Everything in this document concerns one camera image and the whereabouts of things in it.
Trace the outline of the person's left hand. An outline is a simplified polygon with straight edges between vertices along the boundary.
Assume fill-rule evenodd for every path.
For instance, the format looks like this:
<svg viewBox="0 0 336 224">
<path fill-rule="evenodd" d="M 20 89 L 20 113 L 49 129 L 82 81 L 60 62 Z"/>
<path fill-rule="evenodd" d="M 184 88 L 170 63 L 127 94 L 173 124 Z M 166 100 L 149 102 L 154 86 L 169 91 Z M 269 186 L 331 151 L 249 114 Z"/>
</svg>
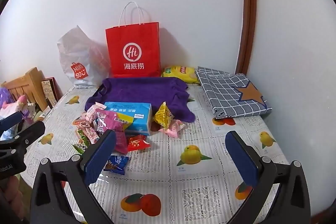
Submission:
<svg viewBox="0 0 336 224">
<path fill-rule="evenodd" d="M 22 220 L 25 216 L 25 210 L 23 205 L 23 195 L 19 190 L 19 180 L 17 176 L 8 178 L 6 186 L 3 188 L 3 193 L 13 212 L 20 220 Z"/>
</svg>

